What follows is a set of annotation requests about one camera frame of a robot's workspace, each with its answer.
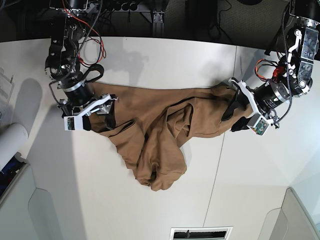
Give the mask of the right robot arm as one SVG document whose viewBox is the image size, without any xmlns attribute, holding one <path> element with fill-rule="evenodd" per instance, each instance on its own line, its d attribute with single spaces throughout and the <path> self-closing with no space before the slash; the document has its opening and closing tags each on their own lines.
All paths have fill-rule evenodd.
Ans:
<svg viewBox="0 0 320 240">
<path fill-rule="evenodd" d="M 56 85 L 66 96 L 65 99 L 55 99 L 62 111 L 64 129 L 89 131 L 92 128 L 89 117 L 97 114 L 104 118 L 103 128 L 113 130 L 116 127 L 114 107 L 118 98 L 108 93 L 97 95 L 92 88 L 92 84 L 104 75 L 104 67 L 99 63 L 106 55 L 102 39 L 97 41 L 99 55 L 94 63 L 85 63 L 80 57 L 91 32 L 95 31 L 103 1 L 51 0 L 49 7 L 63 13 L 52 24 L 45 70 L 51 79 L 48 86 Z"/>
</svg>

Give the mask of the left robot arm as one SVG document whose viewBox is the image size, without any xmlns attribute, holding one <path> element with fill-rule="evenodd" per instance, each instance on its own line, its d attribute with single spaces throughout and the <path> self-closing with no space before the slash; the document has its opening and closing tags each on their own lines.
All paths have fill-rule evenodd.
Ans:
<svg viewBox="0 0 320 240">
<path fill-rule="evenodd" d="M 283 11 L 281 27 L 270 44 L 272 48 L 282 36 L 284 55 L 278 61 L 260 59 L 254 67 L 254 73 L 263 85 L 251 89 L 243 80 L 229 79 L 236 93 L 222 121 L 230 119 L 236 109 L 252 109 L 250 117 L 242 116 L 233 124 L 232 132 L 251 129 L 262 136 L 270 126 L 279 128 L 282 118 L 278 117 L 276 108 L 309 93 L 314 60 L 320 47 L 319 24 L 318 0 L 289 2 Z"/>
</svg>

